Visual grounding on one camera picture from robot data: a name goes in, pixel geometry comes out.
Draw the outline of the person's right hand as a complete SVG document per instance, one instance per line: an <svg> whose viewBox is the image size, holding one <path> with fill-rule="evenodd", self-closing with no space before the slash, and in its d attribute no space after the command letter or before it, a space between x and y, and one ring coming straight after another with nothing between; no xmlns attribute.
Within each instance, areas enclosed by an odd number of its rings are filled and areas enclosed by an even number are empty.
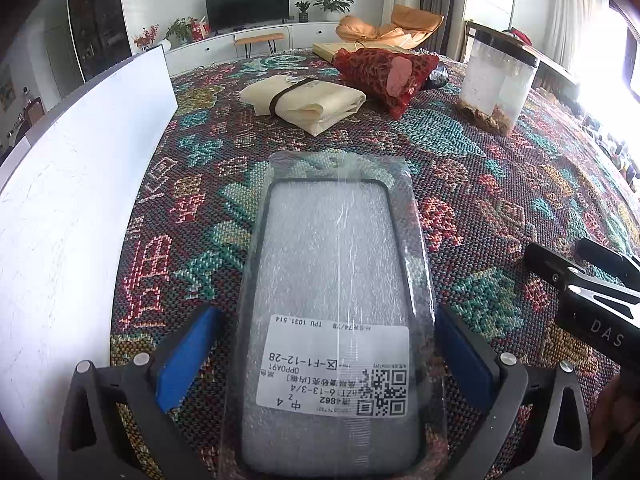
<svg viewBox="0 0 640 480"><path fill-rule="evenodd" d="M598 456L613 434L632 448L639 437L639 402L626 393L620 373L600 392L590 417L592 456Z"/></svg>

